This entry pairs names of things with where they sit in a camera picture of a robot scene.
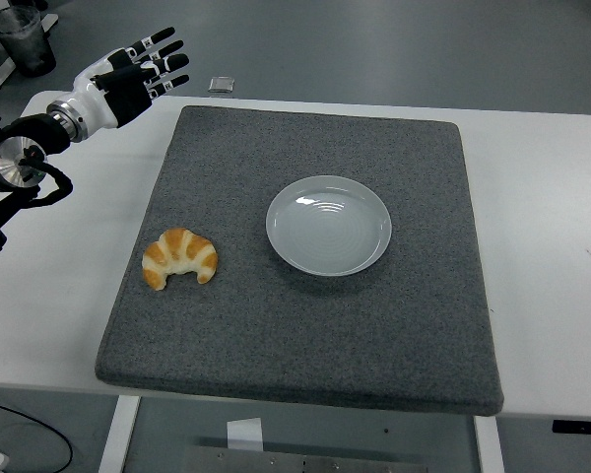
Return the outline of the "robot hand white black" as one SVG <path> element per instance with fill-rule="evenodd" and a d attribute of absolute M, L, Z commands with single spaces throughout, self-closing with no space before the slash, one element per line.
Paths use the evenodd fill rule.
<path fill-rule="evenodd" d="M 180 51 L 182 40 L 169 41 L 174 34 L 168 27 L 114 49 L 77 76 L 68 103 L 77 110 L 84 137 L 128 124 L 155 99 L 188 82 L 178 71 L 189 59 Z"/>

